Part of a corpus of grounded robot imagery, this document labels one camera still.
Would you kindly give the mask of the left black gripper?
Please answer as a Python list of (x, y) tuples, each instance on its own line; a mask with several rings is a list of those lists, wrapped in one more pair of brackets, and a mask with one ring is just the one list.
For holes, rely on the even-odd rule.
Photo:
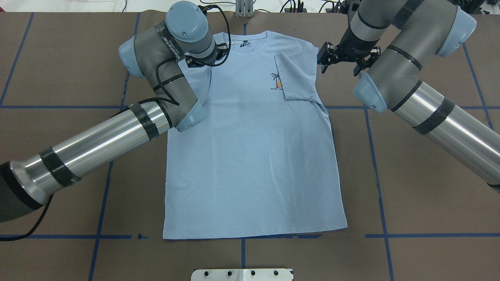
[(211, 43), (202, 53), (189, 53), (185, 61), (189, 68), (201, 68), (203, 66), (220, 66), (228, 58), (230, 46), (227, 43)]

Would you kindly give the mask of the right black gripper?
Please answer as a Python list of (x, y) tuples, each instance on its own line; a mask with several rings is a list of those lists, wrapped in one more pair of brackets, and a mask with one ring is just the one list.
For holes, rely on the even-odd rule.
[(332, 64), (353, 62), (356, 63), (353, 69), (353, 75), (358, 76), (361, 71), (373, 66), (380, 56), (381, 49), (379, 46), (374, 46), (367, 52), (361, 54), (352, 54), (347, 53), (339, 44), (334, 46), (327, 41), (323, 43), (323, 46), (318, 51), (317, 64), (321, 66), (321, 73), (324, 74), (327, 68)]

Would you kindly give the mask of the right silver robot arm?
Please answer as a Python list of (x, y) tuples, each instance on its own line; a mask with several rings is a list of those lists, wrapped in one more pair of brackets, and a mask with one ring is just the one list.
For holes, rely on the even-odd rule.
[(340, 12), (348, 27), (339, 44), (320, 48), (322, 73), (339, 62), (356, 63), (355, 76), (367, 69), (356, 98), (394, 112), (498, 192), (499, 135), (418, 77), (434, 56), (454, 53), (476, 20), (447, 0), (343, 0)]

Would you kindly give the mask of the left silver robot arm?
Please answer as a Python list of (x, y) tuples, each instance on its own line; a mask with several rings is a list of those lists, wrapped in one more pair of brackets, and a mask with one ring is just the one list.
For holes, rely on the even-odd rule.
[(205, 119), (179, 62), (190, 68), (220, 66), (230, 53), (216, 43), (207, 11), (217, 5), (173, 4), (165, 19), (124, 42), (118, 55), (131, 75), (146, 78), (155, 97), (133, 103), (106, 121), (25, 161), (1, 165), (1, 222), (48, 206), (59, 190), (102, 165), (175, 128), (184, 132)]

